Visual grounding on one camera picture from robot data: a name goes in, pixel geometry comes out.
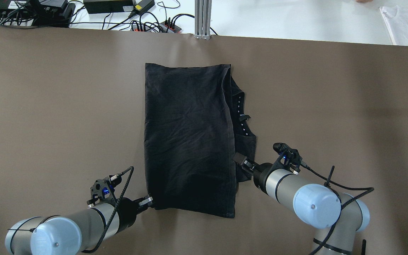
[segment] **power adapter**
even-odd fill
[[[84,0],[84,6],[89,14],[131,12],[133,4],[133,0]]]
[[[154,0],[141,0],[137,5],[135,5],[135,11],[138,15],[143,15],[150,8],[154,6]]]
[[[43,0],[40,2],[44,7],[56,8],[60,10],[65,10],[67,7],[67,0]]]

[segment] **light blue joint cap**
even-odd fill
[[[353,198],[353,195],[347,193],[345,194]],[[369,214],[369,209],[367,205],[363,201],[361,201],[360,199],[357,199],[355,201],[357,202],[361,210],[361,226],[357,229],[356,232],[361,232],[368,226],[369,221],[371,220],[371,215]]]
[[[341,213],[341,202],[336,194],[315,183],[297,190],[293,206],[300,220],[318,229],[333,225]]]
[[[29,218],[29,219],[25,219],[25,220],[19,221],[19,222],[17,222],[15,225],[13,225],[10,229],[18,229],[21,225],[23,225],[23,224],[26,223],[27,221],[30,221],[30,220],[32,220],[32,219],[34,219],[34,218],[38,218],[38,217],[32,217],[32,218]],[[4,242],[4,244],[5,244],[5,246],[6,246],[6,250],[7,250],[10,254],[13,254],[10,246],[11,246],[12,238],[13,238],[13,236],[14,236],[15,233],[16,233],[15,230],[9,230],[9,231],[7,232],[6,239],[5,239],[5,242]]]
[[[80,247],[80,228],[68,218],[58,217],[46,221],[31,236],[33,255],[75,255]]]

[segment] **folded black shirt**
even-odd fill
[[[256,150],[244,100],[228,64],[146,64],[144,160],[154,208],[234,217],[237,182],[250,175],[232,157],[254,160]]]

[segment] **electrical cable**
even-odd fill
[[[46,27],[52,27],[53,25],[60,25],[60,24],[67,24],[67,25],[73,25],[73,24],[103,24],[103,22],[75,22],[75,23],[54,23],[54,24],[49,24],[45,26],[35,26],[35,27],[13,27],[13,26],[7,26],[4,24],[0,24],[2,27],[10,28],[10,29],[22,29],[22,30],[28,30],[28,29],[37,29],[37,28],[46,28]],[[130,23],[113,23],[113,22],[107,22],[106,24],[117,24],[118,26],[120,25],[128,25]]]
[[[97,245],[95,245],[95,247],[92,250],[83,250],[83,251],[81,251],[82,253],[94,253],[100,247],[100,244],[102,244],[103,239],[105,238],[105,235],[107,234],[107,231],[110,228],[111,222],[113,221],[114,216],[118,212],[120,202],[122,201],[122,198],[124,197],[125,191],[127,190],[127,187],[128,187],[129,182],[130,182],[131,175],[133,174],[134,169],[135,168],[133,166],[130,166],[129,168],[127,168],[125,171],[123,171],[121,173],[123,175],[123,174],[127,173],[128,171],[130,171],[130,173],[128,174],[127,181],[125,183],[124,189],[122,190],[122,192],[120,194],[120,197],[119,197],[118,201],[116,202],[113,213],[111,214],[110,219],[108,220],[108,223],[105,226],[105,229],[103,230],[103,233],[100,236],[99,241],[97,242]]]
[[[155,24],[156,22],[154,22],[154,23],[152,23],[152,22],[149,22],[149,21],[147,21],[147,22],[144,22],[144,24],[146,24],[147,25],[147,27],[149,27],[149,29],[147,29],[146,31],[144,31],[144,32],[147,32],[147,31],[149,31],[149,30],[152,30],[152,31],[154,31],[154,32],[158,32],[158,33],[162,33],[163,32],[163,28],[160,26],[160,24]]]
[[[129,19],[133,18],[136,15],[136,12],[133,10],[131,11],[131,13],[129,14],[128,18],[124,19],[123,21],[121,21],[120,23],[117,23],[116,25],[110,27],[108,30],[112,30],[113,28],[116,28],[122,24],[124,24],[126,21],[128,21]]]
[[[168,7],[168,6],[165,6],[165,3],[164,3],[163,1],[158,2],[157,5],[160,6],[160,7],[162,7],[162,8],[165,8],[165,9],[177,9],[177,8],[180,7],[180,2],[179,2],[178,0],[175,0],[175,1],[179,4],[179,5],[176,6],[176,7]]]
[[[103,24],[102,24],[102,30],[105,27],[105,22],[107,21],[107,18],[111,15],[112,13],[108,13],[107,16],[105,16],[105,19],[103,19]]]
[[[71,23],[75,22],[75,20],[77,19],[77,17],[78,17],[78,12],[80,12],[81,10],[84,10],[84,9],[86,9],[86,7],[83,5],[81,8],[79,8],[79,9],[75,12],[74,15],[72,15],[72,16],[75,16],[75,18],[73,18],[73,21],[71,21]]]
[[[165,4],[163,4],[163,8],[165,9],[165,20],[167,20],[167,19],[168,19],[168,14],[166,13],[166,7],[165,7]]]
[[[138,21],[130,21],[130,26],[128,26],[128,27],[126,27],[126,28],[123,28],[123,29],[120,29],[120,30],[124,30],[124,29],[127,29],[127,28],[129,28],[131,31],[133,31],[133,24],[136,24]]]
[[[70,2],[78,2],[78,3],[83,4],[83,2],[80,2],[80,1],[77,1],[77,0],[71,0]],[[75,21],[76,15],[79,13],[79,11],[83,10],[84,8],[86,8],[85,6],[82,6],[82,7],[81,7],[80,9],[78,9],[73,15],[71,15],[70,17],[65,18],[65,19],[52,19],[51,17],[46,17],[46,16],[39,15],[38,13],[36,13],[36,12],[34,12],[34,11],[32,11],[32,10],[26,8],[26,5],[27,5],[29,2],[26,2],[26,3],[22,4],[22,3],[18,2],[18,1],[15,1],[15,3],[16,3],[16,5],[18,6],[18,8],[15,9],[15,10],[13,10],[13,11],[11,11],[10,13],[8,13],[5,19],[1,19],[0,25],[3,25],[3,26],[4,26],[5,23],[7,23],[7,22],[10,22],[10,25],[11,25],[12,22],[16,22],[17,25],[20,26],[21,23],[31,21],[31,20],[33,20],[33,19],[35,19],[35,18],[38,18],[38,17],[42,17],[42,18],[45,18],[45,19],[50,19],[50,20],[52,20],[52,21],[68,21],[68,20],[70,20],[73,16],[75,16],[75,18],[73,19],[73,21]],[[30,13],[32,13],[33,16],[28,17],[28,18],[22,18],[20,11],[23,10],[23,9],[26,10],[26,11],[28,11],[28,12],[30,12]]]
[[[77,3],[81,3],[82,5],[84,5],[84,2],[78,1],[78,0],[70,0],[69,3],[71,2],[77,2]]]
[[[160,22],[158,22],[157,17],[156,17],[153,13],[151,13],[150,11],[146,11],[145,13],[143,13],[143,14],[140,15],[140,23],[141,23],[141,17],[142,17],[144,14],[146,14],[146,13],[149,13],[150,15],[152,15],[152,16],[154,17],[155,21],[157,21],[157,23],[160,24]]]
[[[312,172],[313,174],[315,174],[316,176],[318,176],[318,177],[324,179],[326,185],[328,185],[328,183],[330,182],[331,184],[335,184],[336,186],[341,187],[341,188],[346,189],[346,190],[351,190],[351,191],[364,191],[363,193],[361,193],[361,194],[359,194],[359,195],[356,195],[355,197],[350,198],[350,199],[347,200],[345,203],[343,203],[343,204],[341,205],[341,212],[342,212],[342,210],[344,210],[345,207],[347,207],[347,205],[349,205],[349,204],[352,203],[353,201],[355,201],[355,200],[357,200],[357,199],[363,197],[364,195],[366,195],[366,194],[368,194],[368,193],[374,191],[374,188],[373,188],[373,187],[369,187],[369,188],[351,188],[351,187],[346,187],[346,186],[343,186],[343,185],[341,185],[341,184],[338,184],[337,182],[331,181],[330,178],[332,177],[333,170],[334,170],[334,166],[332,167],[332,170],[331,170],[331,172],[330,172],[329,178],[325,178],[324,176],[318,174],[316,171],[314,171],[313,169],[311,169],[311,167],[309,167],[309,166],[303,166],[303,167],[306,168],[306,169],[308,169],[309,171],[311,171],[311,172]],[[338,220],[336,220],[336,222],[330,227],[330,230],[328,231],[327,236],[324,238],[324,240],[322,240],[322,242],[319,244],[319,246],[317,246],[309,255],[314,255],[314,254],[316,254],[320,249],[322,249],[322,247],[324,247],[325,244],[327,244],[327,241],[330,239],[330,237],[331,237],[332,234],[333,234],[333,231],[335,230],[335,227],[336,227],[336,224],[338,223]]]
[[[173,24],[173,28],[175,27],[175,23],[176,23],[177,19],[178,19],[179,17],[182,17],[182,16],[187,16],[187,17],[194,18],[193,15],[188,14],[188,13],[180,13],[180,14],[177,14],[177,15],[174,16],[173,19],[171,20],[171,22],[172,22],[172,24]],[[215,32],[215,30],[214,30],[212,27],[210,27],[210,30],[211,30],[215,35],[218,35],[217,32]]]

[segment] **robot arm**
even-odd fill
[[[353,189],[330,181],[333,168],[329,178],[318,174],[326,180],[324,185],[312,183],[298,175],[300,166],[312,171],[304,163],[298,150],[291,149],[284,143],[274,144],[273,149],[279,154],[273,164],[259,165],[239,153],[233,160],[253,176],[254,185],[258,189],[317,229],[311,254],[352,254],[356,232],[364,230],[369,224],[368,207],[358,198],[374,189]],[[331,189],[330,183],[346,189],[366,191],[352,197]]]
[[[368,207],[358,198],[373,188],[348,188],[320,176],[304,163],[298,150],[276,143],[279,154],[275,163],[261,165],[237,153],[233,160],[253,175],[255,186],[289,210],[305,223],[317,228],[311,255],[350,255],[355,234],[369,224]],[[315,184],[298,175],[300,166],[326,180]],[[114,188],[121,177],[130,171],[118,199]],[[149,195],[137,200],[123,197],[133,173],[133,167],[114,176],[98,179],[91,187],[88,209],[68,216],[33,217],[15,224],[8,230],[5,246],[13,255],[75,255],[92,253],[101,242],[136,220],[136,215],[152,206]],[[331,184],[349,190],[365,192],[352,197],[331,189]]]
[[[121,196],[116,199],[114,188],[130,171]],[[123,197],[133,167],[98,179],[91,187],[88,209],[67,216],[33,217],[9,229],[5,246],[13,255],[75,255],[96,251],[104,239],[133,225],[136,215],[152,206],[149,195],[132,201]]]

